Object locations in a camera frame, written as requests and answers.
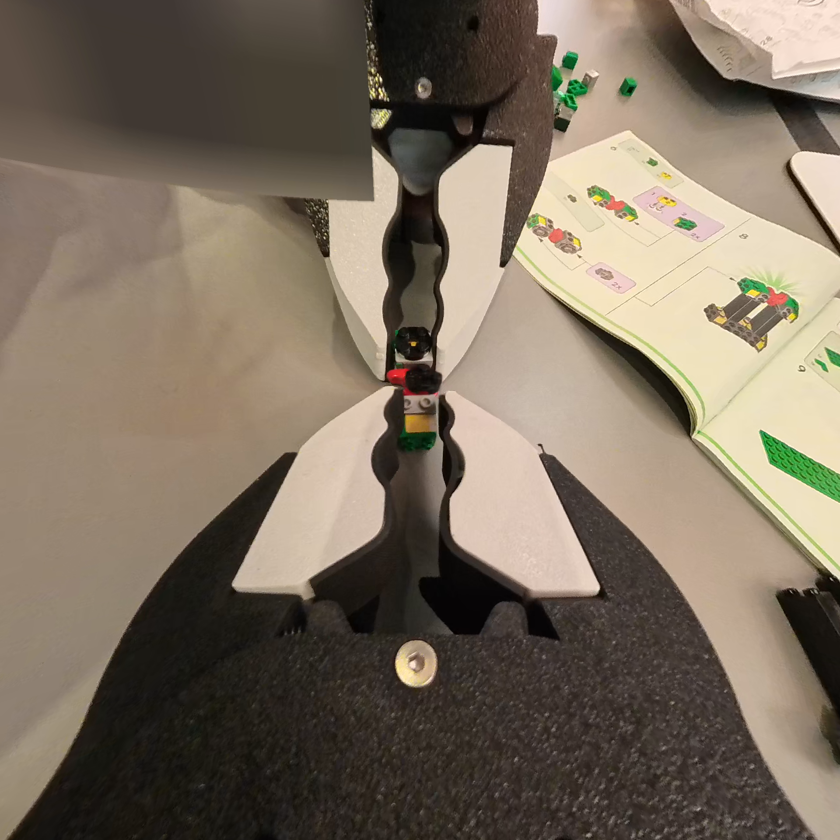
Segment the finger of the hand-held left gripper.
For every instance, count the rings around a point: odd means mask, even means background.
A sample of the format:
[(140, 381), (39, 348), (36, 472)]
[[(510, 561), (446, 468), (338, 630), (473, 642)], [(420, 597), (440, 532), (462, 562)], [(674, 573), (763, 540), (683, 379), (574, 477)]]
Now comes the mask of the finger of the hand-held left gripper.
[(466, 354), (500, 283), (512, 148), (479, 144), (441, 174), (437, 215), (446, 235), (438, 292), (443, 316), (436, 367), (451, 373)]
[(392, 160), (372, 148), (371, 201), (329, 199), (329, 257), (332, 287), (364, 361), (385, 379), (389, 342), (383, 307), (391, 277), (386, 247), (401, 209), (402, 183)]

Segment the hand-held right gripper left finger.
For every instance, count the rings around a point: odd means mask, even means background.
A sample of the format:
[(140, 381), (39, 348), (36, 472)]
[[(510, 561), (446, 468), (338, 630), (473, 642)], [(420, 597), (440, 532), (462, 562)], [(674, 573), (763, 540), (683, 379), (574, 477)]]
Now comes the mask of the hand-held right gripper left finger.
[(293, 459), (233, 580), (239, 593), (327, 600), (348, 616), (396, 568), (391, 483), (401, 390), (381, 389), (322, 427)]

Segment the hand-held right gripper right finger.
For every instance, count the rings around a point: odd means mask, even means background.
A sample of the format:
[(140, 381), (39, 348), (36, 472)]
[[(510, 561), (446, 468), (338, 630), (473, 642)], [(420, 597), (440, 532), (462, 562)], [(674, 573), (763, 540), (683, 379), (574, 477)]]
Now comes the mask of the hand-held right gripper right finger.
[(536, 445), (457, 392), (440, 403), (444, 545), (525, 599), (601, 586)]

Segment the small green brick assembly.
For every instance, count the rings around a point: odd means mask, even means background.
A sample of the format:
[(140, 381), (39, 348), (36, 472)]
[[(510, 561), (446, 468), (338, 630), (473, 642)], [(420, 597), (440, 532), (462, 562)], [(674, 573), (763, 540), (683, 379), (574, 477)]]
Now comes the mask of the small green brick assembly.
[(434, 367), (431, 333), (425, 327), (401, 327), (393, 338), (394, 369), (414, 366)]
[(439, 393), (403, 394), (404, 425), (397, 444), (403, 452), (428, 451), (437, 440)]

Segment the red clip brick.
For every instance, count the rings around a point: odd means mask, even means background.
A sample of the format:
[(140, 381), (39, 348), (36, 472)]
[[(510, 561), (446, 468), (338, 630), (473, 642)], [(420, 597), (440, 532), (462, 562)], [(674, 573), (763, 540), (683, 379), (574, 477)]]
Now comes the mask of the red clip brick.
[(415, 364), (388, 371), (386, 380), (401, 387), (407, 396), (433, 396), (438, 394), (443, 377), (428, 365)]

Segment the grey desk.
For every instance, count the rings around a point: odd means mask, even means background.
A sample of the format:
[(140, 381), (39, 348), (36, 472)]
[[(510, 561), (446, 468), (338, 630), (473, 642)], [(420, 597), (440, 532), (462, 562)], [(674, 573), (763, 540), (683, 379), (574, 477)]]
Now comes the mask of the grey desk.
[(592, 494), (652, 502), (717, 577), (770, 533), (715, 472), (627, 471), (626, 400), (572, 369), (578, 322), (518, 268), (444, 389), (536, 445), (601, 586), (525, 599), (451, 584), (437, 673), (411, 688), (385, 591), (340, 604), (233, 580), (306, 438), (375, 392), (305, 219), (282, 203), (2, 164), (3, 746), (91, 694), (12, 838), (838, 838), (801, 815), (798, 745), (767, 764), (666, 569)]

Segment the pile of loose bricks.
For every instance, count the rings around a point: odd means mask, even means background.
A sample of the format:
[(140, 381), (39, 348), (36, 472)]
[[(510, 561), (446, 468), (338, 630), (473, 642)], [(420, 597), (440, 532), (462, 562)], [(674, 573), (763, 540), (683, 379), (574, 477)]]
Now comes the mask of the pile of loose bricks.
[(552, 65), (550, 89), (553, 102), (553, 129), (565, 132), (577, 113), (580, 100), (587, 95), (600, 78), (598, 70), (586, 70), (581, 77), (574, 75), (578, 68), (579, 54), (567, 50), (558, 64)]

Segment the brick instruction booklet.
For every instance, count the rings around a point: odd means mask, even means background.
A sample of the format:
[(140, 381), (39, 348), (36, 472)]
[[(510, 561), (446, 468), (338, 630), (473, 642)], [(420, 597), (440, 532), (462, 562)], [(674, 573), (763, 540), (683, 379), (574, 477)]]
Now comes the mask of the brick instruction booklet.
[(838, 257), (626, 131), (552, 161), (514, 256), (653, 362), (690, 434), (825, 572), (839, 567)]

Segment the crumpled white printed bag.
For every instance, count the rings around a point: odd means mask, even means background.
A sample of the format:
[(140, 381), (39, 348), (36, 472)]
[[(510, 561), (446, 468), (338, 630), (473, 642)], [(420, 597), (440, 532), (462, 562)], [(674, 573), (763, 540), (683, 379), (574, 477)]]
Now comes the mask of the crumpled white printed bag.
[(672, 1), (724, 78), (839, 101), (838, 1)]

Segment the black pillar brick assembly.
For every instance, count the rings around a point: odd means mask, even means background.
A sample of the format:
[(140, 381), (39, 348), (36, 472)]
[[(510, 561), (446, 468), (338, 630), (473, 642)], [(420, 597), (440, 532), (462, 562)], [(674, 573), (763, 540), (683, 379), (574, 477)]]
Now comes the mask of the black pillar brick assembly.
[(821, 730), (839, 763), (839, 580), (823, 572), (813, 587), (778, 590), (776, 599), (828, 698)]

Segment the white rounded board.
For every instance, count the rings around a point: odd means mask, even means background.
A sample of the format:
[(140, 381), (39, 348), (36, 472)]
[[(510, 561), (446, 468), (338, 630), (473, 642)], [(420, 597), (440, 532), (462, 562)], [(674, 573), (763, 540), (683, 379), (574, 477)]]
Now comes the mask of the white rounded board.
[(813, 212), (839, 246), (839, 155), (798, 151), (788, 164), (789, 173)]

